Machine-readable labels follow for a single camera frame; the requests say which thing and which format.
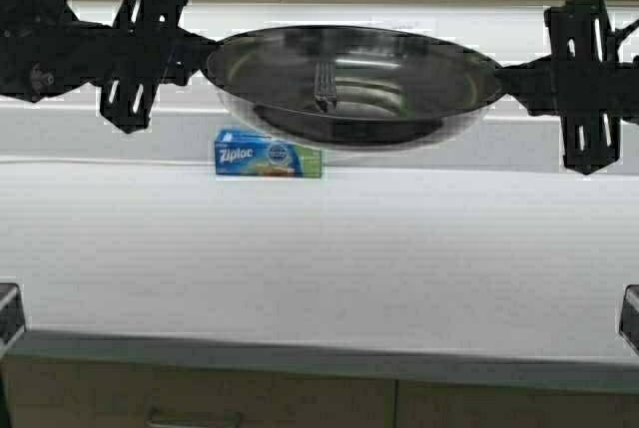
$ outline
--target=gray trim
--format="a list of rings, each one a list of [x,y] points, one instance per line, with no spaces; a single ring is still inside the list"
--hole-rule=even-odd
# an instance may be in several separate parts
[[[639,365],[505,360],[30,331],[16,353],[201,368],[639,394]]]

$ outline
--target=ziploc logo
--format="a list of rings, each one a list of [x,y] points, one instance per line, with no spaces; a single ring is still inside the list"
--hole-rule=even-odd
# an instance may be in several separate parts
[[[232,164],[235,161],[241,161],[253,156],[253,149],[220,149],[220,163]]]

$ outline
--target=black metal bracket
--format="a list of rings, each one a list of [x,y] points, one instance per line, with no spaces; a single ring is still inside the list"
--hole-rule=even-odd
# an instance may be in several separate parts
[[[0,359],[26,331],[22,296],[18,285],[0,283]],[[11,416],[0,375],[0,427],[11,428]]]
[[[189,0],[124,0],[113,24],[135,41],[117,76],[102,87],[100,114],[127,134],[149,127],[151,107],[169,68]]]
[[[639,116],[639,72],[619,62],[639,24],[613,31],[604,0],[570,0],[545,22],[551,55],[497,76],[531,116],[561,119],[565,167],[592,174],[619,160],[621,119]]]
[[[639,285],[629,286],[624,293],[619,334],[639,355]]]

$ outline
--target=black clamp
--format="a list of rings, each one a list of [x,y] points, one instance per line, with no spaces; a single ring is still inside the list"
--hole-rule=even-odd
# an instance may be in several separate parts
[[[124,0],[113,24],[130,35],[129,54],[102,86],[100,114],[127,134],[149,127],[158,87],[165,81],[180,17],[189,0]]]
[[[531,116],[561,119],[565,167],[592,174],[619,160],[621,119],[638,121],[639,72],[619,48],[639,21],[613,31],[604,0],[570,0],[545,22],[552,54],[497,76]]]

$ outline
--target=frying pan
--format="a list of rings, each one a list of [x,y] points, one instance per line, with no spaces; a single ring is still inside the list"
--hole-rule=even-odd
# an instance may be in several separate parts
[[[245,123],[316,147],[440,143],[503,95],[500,66],[453,43],[352,26],[264,29],[222,41],[205,76]]]

